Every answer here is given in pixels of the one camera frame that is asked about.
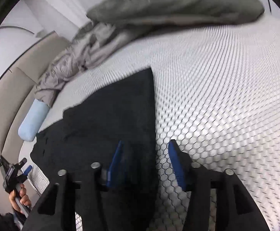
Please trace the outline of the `person's left hand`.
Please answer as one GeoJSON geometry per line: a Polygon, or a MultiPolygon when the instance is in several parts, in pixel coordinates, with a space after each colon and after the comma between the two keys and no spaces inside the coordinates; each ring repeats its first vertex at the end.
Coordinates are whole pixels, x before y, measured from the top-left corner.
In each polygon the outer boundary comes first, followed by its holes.
{"type": "Polygon", "coordinates": [[[32,206],[32,202],[31,200],[29,199],[29,196],[27,195],[27,190],[25,188],[25,185],[24,184],[19,184],[20,186],[20,190],[19,191],[16,191],[16,190],[13,190],[10,194],[9,194],[9,201],[10,201],[10,204],[12,206],[12,208],[15,210],[15,211],[18,211],[20,212],[21,214],[24,214],[23,210],[20,208],[20,206],[18,205],[18,203],[16,202],[16,199],[19,199],[19,202],[22,206],[26,206],[28,207],[29,209],[31,208],[32,206]]]}

